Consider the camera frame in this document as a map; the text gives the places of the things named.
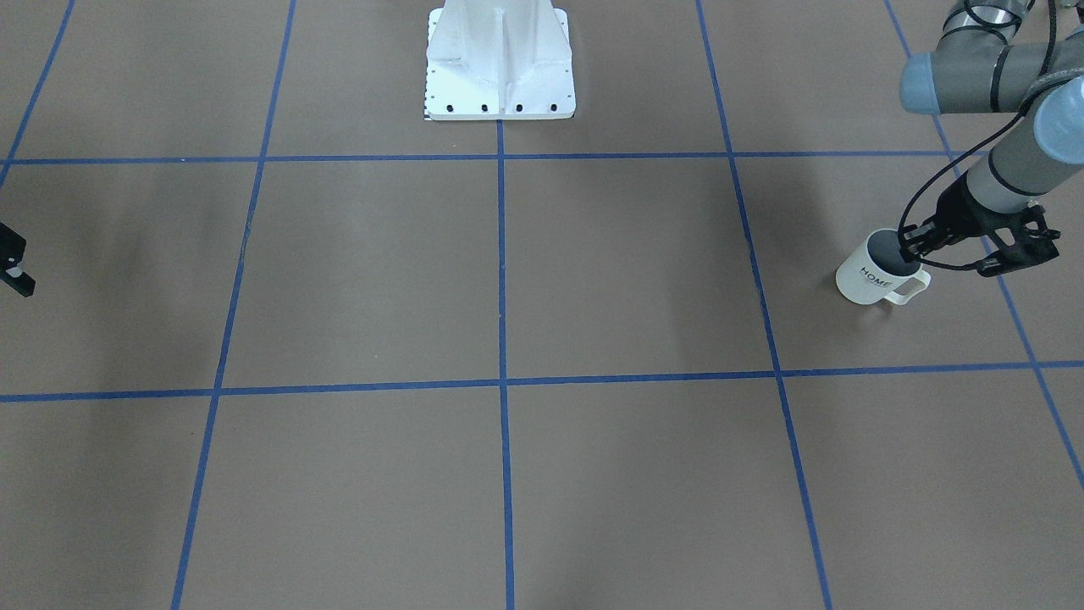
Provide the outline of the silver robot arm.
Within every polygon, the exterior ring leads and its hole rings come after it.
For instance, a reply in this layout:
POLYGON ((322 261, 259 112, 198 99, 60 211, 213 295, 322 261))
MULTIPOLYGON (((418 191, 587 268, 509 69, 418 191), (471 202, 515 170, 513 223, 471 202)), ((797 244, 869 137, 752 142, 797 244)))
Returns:
POLYGON ((968 263, 984 277, 1037 267, 1059 255, 1038 198, 1081 171, 1081 30, 1059 39, 1049 13, 1047 40, 1017 46, 1029 1, 957 1, 934 51, 916 54, 899 80, 913 114, 1007 114, 983 140, 988 154, 945 189, 932 217, 901 221, 899 254, 930 254, 971 238, 993 244, 968 263))

